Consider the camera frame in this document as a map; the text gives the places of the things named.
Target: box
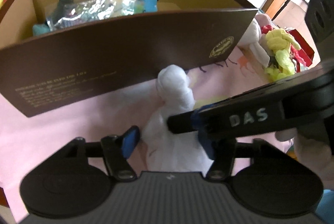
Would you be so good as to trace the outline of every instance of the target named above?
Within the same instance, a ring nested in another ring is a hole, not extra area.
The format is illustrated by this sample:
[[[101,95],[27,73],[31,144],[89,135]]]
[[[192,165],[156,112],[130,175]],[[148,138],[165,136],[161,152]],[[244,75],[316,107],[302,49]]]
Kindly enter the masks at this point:
[[[0,93],[28,117],[154,79],[170,64],[225,60],[257,12],[247,0],[159,0],[156,13],[32,37],[57,1],[7,0],[0,9]]]

